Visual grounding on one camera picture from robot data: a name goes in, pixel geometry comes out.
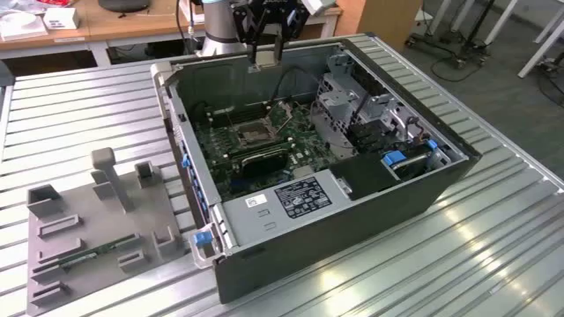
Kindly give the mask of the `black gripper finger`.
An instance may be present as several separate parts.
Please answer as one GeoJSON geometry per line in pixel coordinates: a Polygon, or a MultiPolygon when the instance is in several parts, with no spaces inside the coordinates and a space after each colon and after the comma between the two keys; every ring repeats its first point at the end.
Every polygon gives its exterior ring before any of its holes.
{"type": "Polygon", "coordinates": [[[262,19],[256,19],[250,4],[238,3],[232,5],[232,15],[239,41],[242,44],[246,44],[248,50],[248,60],[251,62],[250,72],[258,72],[262,67],[256,63],[256,55],[264,25],[262,24],[262,19]]]}
{"type": "Polygon", "coordinates": [[[283,48],[288,41],[296,39],[303,31],[308,20],[308,9],[304,6],[282,7],[278,13],[278,24],[280,31],[275,40],[275,63],[279,64],[283,59],[283,48]]]}

